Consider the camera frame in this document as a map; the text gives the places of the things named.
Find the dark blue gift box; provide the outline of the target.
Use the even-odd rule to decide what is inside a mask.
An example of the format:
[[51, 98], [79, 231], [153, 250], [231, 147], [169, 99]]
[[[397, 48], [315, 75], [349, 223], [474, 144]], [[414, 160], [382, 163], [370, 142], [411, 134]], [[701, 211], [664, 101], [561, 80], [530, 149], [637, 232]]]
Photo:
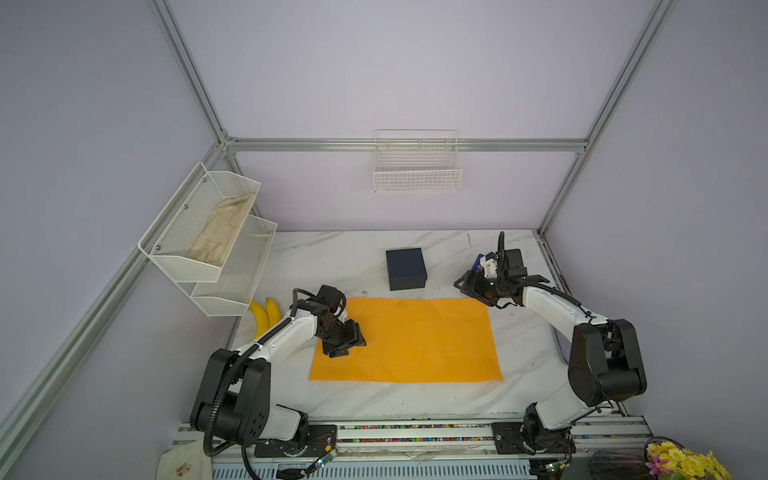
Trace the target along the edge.
[[428, 274], [421, 248], [387, 250], [385, 256], [391, 291], [423, 289], [426, 286]]

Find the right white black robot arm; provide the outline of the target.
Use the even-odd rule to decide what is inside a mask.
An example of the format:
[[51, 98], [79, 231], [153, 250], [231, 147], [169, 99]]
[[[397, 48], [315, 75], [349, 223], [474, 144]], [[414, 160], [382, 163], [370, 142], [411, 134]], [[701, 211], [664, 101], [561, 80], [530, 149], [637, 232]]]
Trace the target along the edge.
[[462, 294], [502, 310], [524, 307], [543, 317], [570, 342], [567, 383], [525, 411], [518, 447], [539, 453], [564, 441], [574, 423], [607, 401], [623, 402], [647, 389], [633, 324], [588, 310], [574, 297], [530, 274], [518, 249], [477, 257], [454, 282]]

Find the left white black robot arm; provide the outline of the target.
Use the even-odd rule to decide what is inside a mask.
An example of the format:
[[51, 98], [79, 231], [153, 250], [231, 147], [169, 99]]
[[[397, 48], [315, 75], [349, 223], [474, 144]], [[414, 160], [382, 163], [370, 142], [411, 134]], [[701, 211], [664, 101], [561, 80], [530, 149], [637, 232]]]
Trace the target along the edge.
[[238, 349], [209, 357], [190, 414], [206, 456], [260, 442], [282, 443], [291, 455], [306, 448], [308, 415], [271, 399], [272, 367], [315, 339], [330, 359], [364, 347], [361, 327], [347, 317], [346, 307], [346, 296], [335, 287], [323, 285], [316, 294], [296, 288], [289, 312], [275, 326]]

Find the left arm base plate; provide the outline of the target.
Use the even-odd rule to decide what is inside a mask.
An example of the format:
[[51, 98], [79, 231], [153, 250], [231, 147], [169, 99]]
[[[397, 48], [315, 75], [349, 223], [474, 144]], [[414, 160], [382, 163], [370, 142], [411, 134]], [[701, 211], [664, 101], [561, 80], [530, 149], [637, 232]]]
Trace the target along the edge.
[[315, 458], [336, 444], [334, 424], [308, 424], [300, 427], [291, 440], [258, 440], [252, 447], [255, 458]]

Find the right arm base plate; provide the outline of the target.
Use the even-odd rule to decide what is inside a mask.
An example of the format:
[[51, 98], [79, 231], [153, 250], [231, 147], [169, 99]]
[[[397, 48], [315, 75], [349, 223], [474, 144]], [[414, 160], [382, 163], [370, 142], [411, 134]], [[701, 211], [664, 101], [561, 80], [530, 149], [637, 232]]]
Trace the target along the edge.
[[525, 422], [494, 422], [491, 430], [500, 455], [572, 454], [575, 450], [569, 428], [547, 430]]

